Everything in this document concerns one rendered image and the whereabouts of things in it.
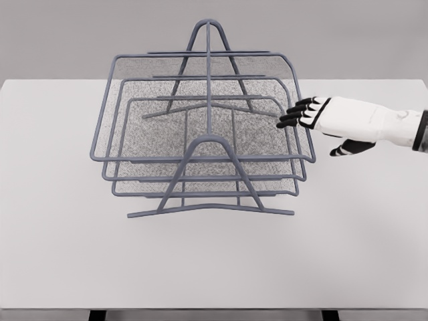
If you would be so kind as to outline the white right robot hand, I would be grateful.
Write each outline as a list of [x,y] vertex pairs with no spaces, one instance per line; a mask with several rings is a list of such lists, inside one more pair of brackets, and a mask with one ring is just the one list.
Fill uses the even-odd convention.
[[370,123],[378,110],[374,104],[348,98],[310,97],[295,103],[279,117],[276,127],[297,125],[317,130],[326,136],[343,138],[344,142],[330,151],[330,156],[360,154],[376,146],[379,127]]

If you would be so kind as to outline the grey mesh folder tray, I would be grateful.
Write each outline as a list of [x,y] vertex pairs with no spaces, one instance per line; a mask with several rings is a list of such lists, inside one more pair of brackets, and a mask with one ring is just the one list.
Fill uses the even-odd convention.
[[[152,80],[156,78],[173,80],[173,77],[177,76],[183,61],[180,55],[182,52],[183,51],[148,53],[144,55],[119,55],[114,58],[90,150],[90,156],[94,161],[109,162],[107,156],[97,156],[96,148],[100,142],[102,117],[111,82],[113,80]],[[300,97],[300,89],[295,70],[286,56],[268,51],[239,51],[239,53],[241,53],[241,56],[237,57],[235,61],[242,74],[246,76],[265,75],[269,78],[292,80],[295,83],[298,98]],[[206,61],[206,58],[203,57],[203,51],[192,52],[185,74],[195,75],[198,78],[205,75],[207,71]],[[316,157],[310,133],[305,128],[302,129],[305,131],[311,153],[310,157],[305,158],[304,161],[312,163],[315,161]]]
[[[145,194],[163,192],[167,184],[165,183],[140,183],[137,180],[128,181],[126,179],[115,178],[114,181],[114,192],[118,195],[131,195],[131,196],[145,196]],[[298,189],[298,180],[293,182],[291,180],[283,180],[279,187],[288,191]]]
[[[170,96],[174,80],[156,78],[152,80],[113,80],[110,84],[106,99],[100,142],[96,148],[97,156],[107,156],[106,176],[109,179],[121,178],[128,181],[137,177],[156,177],[173,175],[177,165],[173,163],[160,165],[154,163],[140,163],[142,158],[160,158],[166,156],[181,156],[184,152],[184,138],[190,139],[199,136],[204,128],[198,120],[203,117],[202,109],[192,110],[186,118],[183,112],[173,113],[170,118],[161,116],[145,119],[144,115],[163,112],[167,102],[160,97]],[[256,81],[246,83],[251,95],[273,96],[283,105],[285,111],[298,98],[295,83],[292,80],[269,78],[264,84]],[[203,95],[206,85],[200,80],[181,82],[178,95]],[[282,154],[287,150],[281,142],[281,131],[275,127],[278,112],[275,106],[268,102],[256,103],[260,110],[276,113],[275,118],[268,118],[259,126],[247,124],[243,116],[236,119],[237,131],[246,131],[249,137],[240,137],[239,144],[250,142],[250,146],[243,147],[242,152],[253,150],[253,144],[258,141],[256,130],[267,135],[261,149],[268,154]],[[296,156],[294,165],[298,177],[302,176],[302,162],[310,157],[308,139],[304,129],[285,129],[289,133],[296,132],[299,144],[292,145],[292,154]]]

